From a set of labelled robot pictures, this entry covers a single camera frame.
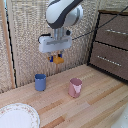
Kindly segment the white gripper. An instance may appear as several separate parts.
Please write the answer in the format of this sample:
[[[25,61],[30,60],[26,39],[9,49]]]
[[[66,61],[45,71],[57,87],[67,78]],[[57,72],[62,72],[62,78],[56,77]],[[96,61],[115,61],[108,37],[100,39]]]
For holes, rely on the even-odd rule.
[[[72,38],[70,36],[63,36],[61,40],[56,40],[50,34],[45,36],[41,35],[38,38],[39,41],[39,51],[42,53],[48,53],[58,50],[63,50],[71,47]],[[49,57],[49,61],[53,62],[53,56]]]

